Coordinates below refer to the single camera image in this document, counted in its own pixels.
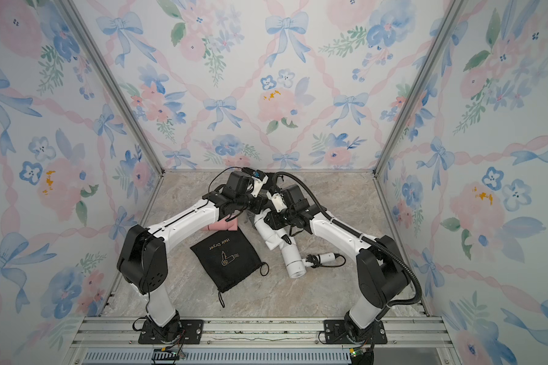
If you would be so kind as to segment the pink hair dryer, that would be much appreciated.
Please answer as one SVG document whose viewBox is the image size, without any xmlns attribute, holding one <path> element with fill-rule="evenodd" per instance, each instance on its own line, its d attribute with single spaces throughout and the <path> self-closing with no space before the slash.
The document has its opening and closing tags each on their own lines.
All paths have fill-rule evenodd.
<svg viewBox="0 0 548 365">
<path fill-rule="evenodd" d="M 221 220 L 206 227 L 207 231 L 236 231 L 238 229 L 237 218 L 231 221 Z"/>
</svg>

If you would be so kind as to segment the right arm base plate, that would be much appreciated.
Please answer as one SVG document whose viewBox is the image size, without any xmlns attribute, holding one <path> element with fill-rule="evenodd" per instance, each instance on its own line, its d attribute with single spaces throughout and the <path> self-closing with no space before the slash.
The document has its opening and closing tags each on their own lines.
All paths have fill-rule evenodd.
<svg viewBox="0 0 548 365">
<path fill-rule="evenodd" d="M 382 321 L 373 321 L 366 328 L 344 319 L 326 319 L 323 321 L 324 330 L 321 334 L 324 339 L 320 342 L 325 345 L 386 345 L 388 339 Z"/>
</svg>

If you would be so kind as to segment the aluminium front rail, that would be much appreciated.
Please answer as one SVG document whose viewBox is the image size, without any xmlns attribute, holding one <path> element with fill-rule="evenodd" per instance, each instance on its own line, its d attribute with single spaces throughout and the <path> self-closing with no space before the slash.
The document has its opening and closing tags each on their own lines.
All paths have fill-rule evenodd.
<svg viewBox="0 0 548 365">
<path fill-rule="evenodd" d="M 386 317 L 364 345 L 342 319 L 186 319 L 182 342 L 164 349 L 130 317 L 85 319 L 65 364 L 459 364 L 438 317 Z"/>
</svg>

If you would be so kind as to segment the black pouch in front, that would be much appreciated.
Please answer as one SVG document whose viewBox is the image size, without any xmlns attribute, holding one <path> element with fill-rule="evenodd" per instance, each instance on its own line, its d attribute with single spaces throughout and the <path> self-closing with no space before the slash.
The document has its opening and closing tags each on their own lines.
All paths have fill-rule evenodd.
<svg viewBox="0 0 548 365">
<path fill-rule="evenodd" d="M 217 287 L 222 308 L 225 308 L 223 293 L 231 290 L 255 271 L 263 277 L 269 274 L 269 264 L 260 259 L 241 229 L 216 231 L 190 249 Z"/>
</svg>

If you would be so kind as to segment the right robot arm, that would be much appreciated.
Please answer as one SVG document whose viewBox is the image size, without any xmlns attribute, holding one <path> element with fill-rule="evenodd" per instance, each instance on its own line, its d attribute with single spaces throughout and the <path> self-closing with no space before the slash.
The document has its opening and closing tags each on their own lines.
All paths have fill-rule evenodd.
<svg viewBox="0 0 548 365">
<path fill-rule="evenodd" d="M 299 185 L 267 193 L 273 212 L 268 225 L 289 227 L 320 237 L 356 263 L 360 298 L 346 313 L 342 334 L 360 344 L 373 337 L 383 316 L 394 306 L 418 304 L 422 291 L 399 247 L 387 235 L 369 236 L 332 215 L 314 196 L 307 199 Z"/>
</svg>

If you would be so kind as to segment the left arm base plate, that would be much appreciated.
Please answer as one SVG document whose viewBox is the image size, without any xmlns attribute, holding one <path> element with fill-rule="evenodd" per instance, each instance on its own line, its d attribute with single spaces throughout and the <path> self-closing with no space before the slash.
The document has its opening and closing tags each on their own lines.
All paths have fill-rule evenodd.
<svg viewBox="0 0 548 365">
<path fill-rule="evenodd" d="M 198 345 L 201 342 L 205 322 L 202 319 L 178 319 L 160 327 L 146 319 L 139 330 L 140 345 Z"/>
</svg>

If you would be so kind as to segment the white hair dryer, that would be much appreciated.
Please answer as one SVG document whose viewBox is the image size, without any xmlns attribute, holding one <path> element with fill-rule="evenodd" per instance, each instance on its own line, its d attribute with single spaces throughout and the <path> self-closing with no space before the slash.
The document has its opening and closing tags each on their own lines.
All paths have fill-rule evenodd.
<svg viewBox="0 0 548 365">
<path fill-rule="evenodd" d="M 346 258 L 340 253 L 325 253 L 318 255 L 307 255 L 301 257 L 296 244 L 282 243 L 280 246 L 286 271 L 291 279 L 301 278 L 307 269 L 336 269 L 346 264 Z"/>
<path fill-rule="evenodd" d="M 275 248 L 296 245 L 295 238 L 290 237 L 289 231 L 285 228 L 274 230 L 266 223 L 266 216 L 269 213 L 271 213 L 271 209 L 267 208 L 254 217 L 254 228 L 260 234 L 268 249 L 274 250 Z"/>
</svg>

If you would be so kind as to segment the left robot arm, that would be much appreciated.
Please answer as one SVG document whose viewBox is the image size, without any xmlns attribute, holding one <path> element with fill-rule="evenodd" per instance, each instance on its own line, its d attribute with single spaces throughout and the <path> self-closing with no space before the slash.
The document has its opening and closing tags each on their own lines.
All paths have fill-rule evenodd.
<svg viewBox="0 0 548 365">
<path fill-rule="evenodd" d="M 167 254 L 187 237 L 237 211 L 248 209 L 268 176 L 243 168 L 230 173 L 227 183 L 210 190 L 190 208 L 147 228 L 137 224 L 126 234 L 117 270 L 146 299 L 142 330 L 156 341 L 174 344 L 184 337 L 184 327 L 164 286 L 168 277 Z"/>
</svg>

